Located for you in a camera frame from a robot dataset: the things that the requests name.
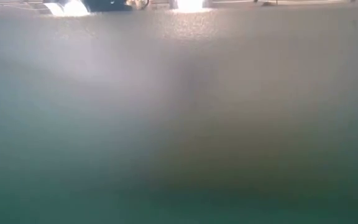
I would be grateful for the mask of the dark blue background object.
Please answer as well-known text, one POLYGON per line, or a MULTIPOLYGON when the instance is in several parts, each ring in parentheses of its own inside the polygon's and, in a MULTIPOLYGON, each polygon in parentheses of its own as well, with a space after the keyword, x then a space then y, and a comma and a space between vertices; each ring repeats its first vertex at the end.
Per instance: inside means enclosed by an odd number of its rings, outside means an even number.
POLYGON ((82 0, 89 12, 132 11, 127 0, 82 0))

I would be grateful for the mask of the teal plastic bin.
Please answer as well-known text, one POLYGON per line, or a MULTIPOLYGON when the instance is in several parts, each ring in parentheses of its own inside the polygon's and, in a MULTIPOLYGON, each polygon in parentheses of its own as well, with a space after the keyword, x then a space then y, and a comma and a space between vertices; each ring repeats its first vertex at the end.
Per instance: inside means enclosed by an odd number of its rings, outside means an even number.
POLYGON ((358 6, 0 15, 0 224, 358 224, 358 6))

